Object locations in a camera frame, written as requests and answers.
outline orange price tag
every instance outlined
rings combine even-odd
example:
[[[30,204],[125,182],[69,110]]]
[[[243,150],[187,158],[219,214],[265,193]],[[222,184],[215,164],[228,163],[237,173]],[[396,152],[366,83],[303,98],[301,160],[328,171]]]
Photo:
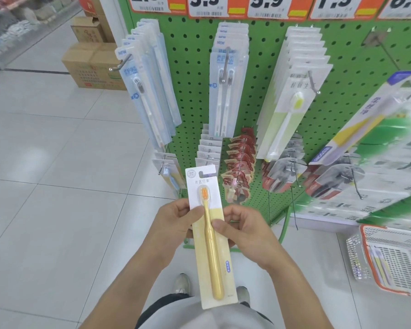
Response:
[[[370,20],[385,0],[315,0],[310,19]]]
[[[243,19],[247,17],[248,0],[187,0],[189,17],[219,17]]]
[[[186,0],[129,0],[129,3],[136,13],[187,14]]]
[[[313,0],[249,0],[248,17],[304,21]]]

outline tiled floor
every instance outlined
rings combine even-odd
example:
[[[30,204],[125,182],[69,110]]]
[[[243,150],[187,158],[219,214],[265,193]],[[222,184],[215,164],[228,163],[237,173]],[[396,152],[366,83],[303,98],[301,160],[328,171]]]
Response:
[[[59,58],[73,40],[65,24],[11,67],[64,71]],[[84,321],[174,199],[152,154],[126,92],[77,88],[64,74],[0,72],[0,329]],[[335,328],[411,328],[411,298],[354,281],[343,244],[293,227],[284,241]],[[232,260],[252,307],[284,328],[266,272],[241,254]],[[180,272],[198,293],[195,253],[179,248],[145,307]]]

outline yellow toothbrush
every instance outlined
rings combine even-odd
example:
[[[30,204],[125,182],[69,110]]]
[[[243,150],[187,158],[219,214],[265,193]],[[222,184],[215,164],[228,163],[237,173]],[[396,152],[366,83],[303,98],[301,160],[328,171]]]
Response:
[[[210,200],[210,192],[208,187],[200,188],[201,202],[204,205],[205,212],[205,226],[204,236],[205,244],[207,246],[208,268],[210,270],[210,280],[212,282],[213,298],[221,300],[224,298],[224,283],[222,282],[221,266],[219,264],[218,245],[216,243],[216,235],[212,226],[212,219],[210,217],[210,209],[208,208],[208,201]]]

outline person's leg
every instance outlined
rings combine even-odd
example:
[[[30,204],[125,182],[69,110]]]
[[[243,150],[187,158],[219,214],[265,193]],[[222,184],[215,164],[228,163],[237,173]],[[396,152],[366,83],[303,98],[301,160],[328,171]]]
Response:
[[[246,287],[237,287],[236,292],[237,292],[237,301],[238,301],[238,303],[242,304],[242,305],[244,305],[248,308],[251,308],[251,306],[250,306],[250,293],[248,292],[248,289]],[[269,318],[267,318],[262,313],[257,312],[257,314],[262,316],[265,320],[273,323]]]
[[[150,318],[157,310],[168,304],[173,303],[181,299],[191,297],[190,280],[186,274],[180,274],[175,279],[174,286],[172,287],[173,293],[167,296],[161,297],[155,303],[153,303],[137,320],[135,329],[139,328],[148,318]]]

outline green pegboard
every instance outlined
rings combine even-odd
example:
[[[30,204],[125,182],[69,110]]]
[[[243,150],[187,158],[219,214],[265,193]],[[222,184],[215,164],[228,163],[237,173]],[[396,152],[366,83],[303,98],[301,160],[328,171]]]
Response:
[[[195,166],[196,151],[203,123],[208,123],[208,72],[210,52],[220,19],[189,19],[187,16],[169,16],[155,13],[130,13],[126,22],[136,23],[141,18],[156,18],[164,34],[169,66],[175,95],[183,123],[170,143],[170,152],[177,155],[181,168]],[[292,22],[242,21],[249,25],[250,57],[244,90],[242,93],[236,132],[241,127],[256,128],[256,121],[266,95],[274,66],[285,38],[287,27]],[[301,121],[297,132],[303,136],[309,162],[323,146],[344,126],[389,75],[396,71],[381,47],[365,47],[362,42],[373,27],[388,30],[383,41],[389,53],[402,70],[411,70],[411,21],[316,21],[299,23],[321,28],[326,41],[327,55],[334,65],[316,97]],[[260,161],[256,175],[250,184],[251,198],[246,205],[258,209],[265,220],[277,220],[291,204],[291,192],[268,193],[262,188]],[[293,186],[296,199],[303,187]]]

